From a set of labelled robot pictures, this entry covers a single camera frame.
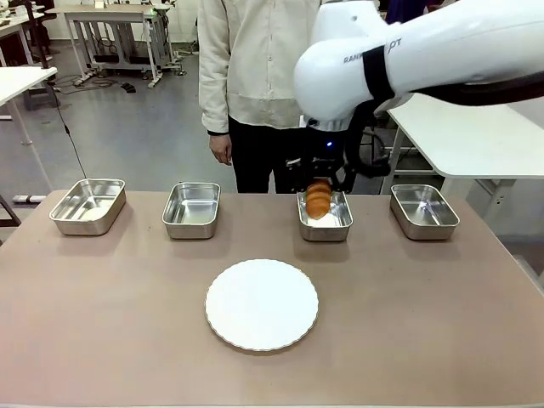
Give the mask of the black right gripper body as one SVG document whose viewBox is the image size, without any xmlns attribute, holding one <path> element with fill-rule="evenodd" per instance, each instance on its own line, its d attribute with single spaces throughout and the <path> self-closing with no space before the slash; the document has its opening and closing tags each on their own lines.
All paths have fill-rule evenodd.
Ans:
<svg viewBox="0 0 544 408">
<path fill-rule="evenodd" d="M 345 132 L 303 130 L 303 168 L 308 174 L 334 174 L 344 164 Z"/>
</svg>

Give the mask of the person's right hand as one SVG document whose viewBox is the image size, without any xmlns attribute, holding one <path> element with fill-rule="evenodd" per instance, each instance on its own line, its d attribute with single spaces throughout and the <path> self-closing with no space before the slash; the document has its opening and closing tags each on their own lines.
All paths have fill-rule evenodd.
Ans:
<svg viewBox="0 0 544 408">
<path fill-rule="evenodd" d="M 231 165 L 232 143 L 228 134 L 211 135 L 209 137 L 209 148 L 219 163 L 226 166 Z"/>
</svg>

